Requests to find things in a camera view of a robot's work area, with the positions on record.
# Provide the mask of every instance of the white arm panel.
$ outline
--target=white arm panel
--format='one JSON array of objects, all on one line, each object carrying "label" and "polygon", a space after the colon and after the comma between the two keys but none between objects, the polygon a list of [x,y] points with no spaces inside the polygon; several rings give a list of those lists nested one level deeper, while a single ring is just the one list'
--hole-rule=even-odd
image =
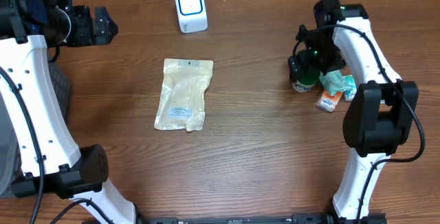
[{"label": "white arm panel", "polygon": [[[346,18],[343,21],[338,21],[337,24],[348,25],[364,32],[373,43],[379,55],[380,62],[385,68],[386,75],[388,75],[393,82],[396,82],[397,79],[401,79],[399,74],[391,68],[380,50],[371,32],[370,21],[368,19],[363,19],[362,17]],[[379,74],[380,71],[369,44],[364,38],[359,36],[359,34],[346,28],[335,27],[333,30],[333,42],[338,46],[347,65],[350,67],[356,82],[356,87],[370,80],[374,80],[378,84],[387,83],[383,75]]]},{"label": "white arm panel", "polygon": [[[116,190],[110,179],[102,183],[102,190],[100,192],[89,191],[75,194],[70,200],[77,201],[81,199],[93,201],[115,224],[135,223],[135,206]],[[87,206],[86,203],[80,204],[100,223],[107,223],[93,207]]]},{"label": "white arm panel", "polygon": [[[56,100],[47,67],[44,36],[32,35],[27,39],[27,43],[20,45],[15,38],[1,40],[0,66],[5,71],[11,69],[12,72],[8,71],[11,79],[23,87],[20,94],[34,125],[41,154],[46,156],[45,174],[50,174],[58,172],[58,166],[63,164],[72,167],[81,154],[67,130]],[[19,141],[23,174],[31,172],[34,177],[38,177],[39,165],[23,112],[4,80],[0,80],[0,91]]]},{"label": "white arm panel", "polygon": [[[385,153],[375,153],[362,158],[359,156],[358,152],[356,152],[355,148],[350,148],[349,160],[345,167],[341,186],[333,196],[333,206],[335,207],[336,214],[340,218],[342,217],[348,220],[356,219],[356,214],[358,213],[357,210],[359,208],[359,199],[371,166],[381,159],[389,159],[390,157],[390,155],[386,156]],[[385,163],[380,164],[371,176],[370,183],[366,189],[360,218],[369,215],[368,210],[370,198],[377,179],[379,178],[380,171],[384,165]]]}]

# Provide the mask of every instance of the white box with blue rim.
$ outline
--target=white box with blue rim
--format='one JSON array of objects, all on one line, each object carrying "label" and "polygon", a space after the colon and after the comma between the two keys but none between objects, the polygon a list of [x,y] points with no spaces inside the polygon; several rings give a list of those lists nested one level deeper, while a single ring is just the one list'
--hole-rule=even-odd
[{"label": "white box with blue rim", "polygon": [[208,28],[205,0],[176,0],[176,8],[181,32],[200,32]]}]

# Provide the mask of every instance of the clear plastic bag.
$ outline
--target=clear plastic bag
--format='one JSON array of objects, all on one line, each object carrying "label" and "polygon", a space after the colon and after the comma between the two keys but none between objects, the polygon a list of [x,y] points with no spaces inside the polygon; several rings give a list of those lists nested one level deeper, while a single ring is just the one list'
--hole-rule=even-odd
[{"label": "clear plastic bag", "polygon": [[165,59],[164,81],[154,127],[200,131],[205,121],[204,93],[212,78],[211,60]]}]

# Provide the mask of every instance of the orange and white package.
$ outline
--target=orange and white package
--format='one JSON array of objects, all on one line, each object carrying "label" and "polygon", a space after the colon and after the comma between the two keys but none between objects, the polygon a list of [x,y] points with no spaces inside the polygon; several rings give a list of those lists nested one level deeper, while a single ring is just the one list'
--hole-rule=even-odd
[{"label": "orange and white package", "polygon": [[339,91],[334,96],[331,96],[330,93],[324,89],[319,95],[316,105],[326,111],[333,112],[342,97],[342,94],[343,93]]}]

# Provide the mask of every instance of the brown wooden surface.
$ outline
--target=brown wooden surface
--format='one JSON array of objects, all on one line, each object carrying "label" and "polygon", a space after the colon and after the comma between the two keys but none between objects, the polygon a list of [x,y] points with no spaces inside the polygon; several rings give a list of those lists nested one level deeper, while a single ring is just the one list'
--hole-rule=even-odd
[{"label": "brown wooden surface", "polygon": [[[108,46],[62,48],[71,80],[69,129],[79,146],[102,144],[110,178],[147,216],[277,216],[322,211],[338,189],[348,155],[342,118],[317,109],[320,88],[296,93],[287,57],[298,26],[314,25],[318,0],[206,0],[209,28],[182,34],[174,0],[76,0],[105,5],[119,25]],[[420,88],[417,114],[426,132],[423,157],[387,164],[371,210],[389,223],[440,219],[440,1],[362,3],[377,42],[402,78]],[[202,131],[157,131],[165,58],[214,61]],[[395,157],[419,146],[415,127]],[[39,223],[68,200],[45,196]],[[0,222],[27,223],[34,198],[0,200]],[[64,223],[90,216],[81,208]]]}]

